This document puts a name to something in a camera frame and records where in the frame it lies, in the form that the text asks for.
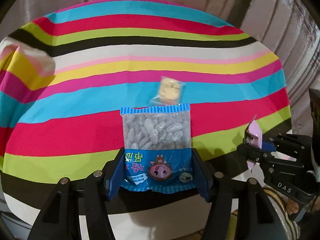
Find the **person right hand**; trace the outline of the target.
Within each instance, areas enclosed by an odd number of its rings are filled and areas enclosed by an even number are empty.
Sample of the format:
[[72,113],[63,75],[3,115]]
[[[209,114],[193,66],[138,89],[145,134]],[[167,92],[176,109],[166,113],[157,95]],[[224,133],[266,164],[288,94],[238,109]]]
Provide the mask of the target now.
[[289,216],[299,214],[303,208],[304,205],[300,205],[297,202],[291,200],[290,198],[287,200],[286,211]]

